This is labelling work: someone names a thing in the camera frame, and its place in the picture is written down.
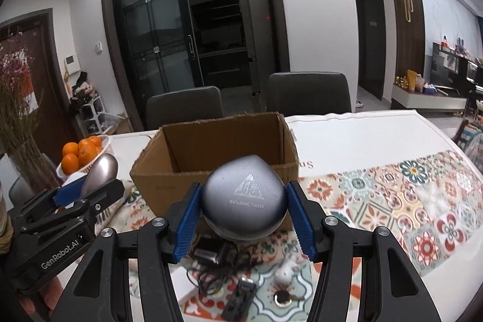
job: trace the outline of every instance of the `cardboard box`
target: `cardboard box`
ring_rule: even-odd
[[[204,184],[211,171],[249,154],[265,160],[284,184],[298,180],[295,143],[279,113],[163,126],[139,155],[130,175],[156,216],[163,216],[171,204],[183,199],[193,182]],[[290,220],[281,227],[290,229]]]

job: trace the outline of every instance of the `orange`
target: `orange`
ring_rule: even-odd
[[[62,163],[60,165],[62,167],[62,171],[66,175],[70,175],[79,169],[79,159],[75,154],[67,153],[62,158]]]
[[[67,155],[69,153],[74,154],[76,156],[79,153],[79,146],[75,142],[68,142],[62,148],[62,157],[64,157],[65,155]]]
[[[79,152],[81,151],[81,148],[84,147],[85,145],[89,145],[90,147],[93,147],[95,148],[96,145],[94,144],[94,142],[88,140],[88,139],[81,139],[79,141]]]
[[[96,147],[89,142],[88,144],[83,144],[79,149],[79,164],[81,167],[88,165],[97,156]]]
[[[94,142],[94,145],[96,146],[102,146],[102,139],[101,137],[99,137],[98,135],[91,135],[89,138],[88,138],[89,141],[92,141]]]

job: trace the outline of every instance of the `blue gripper pad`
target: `blue gripper pad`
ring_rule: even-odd
[[[57,206],[67,206],[79,199],[81,195],[82,185],[87,175],[74,180],[72,183],[66,184],[57,190],[56,195],[52,198]]]
[[[317,255],[317,251],[315,249],[312,225],[300,203],[300,198],[294,186],[288,183],[285,189],[288,194],[288,212],[290,213],[295,233],[299,239],[300,247],[302,247],[302,252],[308,256],[309,260],[313,261]]]
[[[177,263],[188,254],[189,246],[193,240],[196,226],[198,225],[198,219],[200,218],[200,201],[201,190],[203,186],[200,184],[196,187],[191,201],[189,202],[184,215],[178,225],[176,231],[176,246],[173,251],[173,257]]]

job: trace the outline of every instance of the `flower vase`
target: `flower vase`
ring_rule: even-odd
[[[60,186],[55,169],[40,152],[33,137],[29,137],[20,148],[10,154],[9,159],[18,176],[25,181],[34,195]]]

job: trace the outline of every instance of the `tv stand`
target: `tv stand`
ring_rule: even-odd
[[[458,91],[450,88],[446,94],[422,94],[402,89],[393,85],[391,100],[392,110],[417,110],[418,112],[460,112],[467,105],[467,98],[461,96]]]

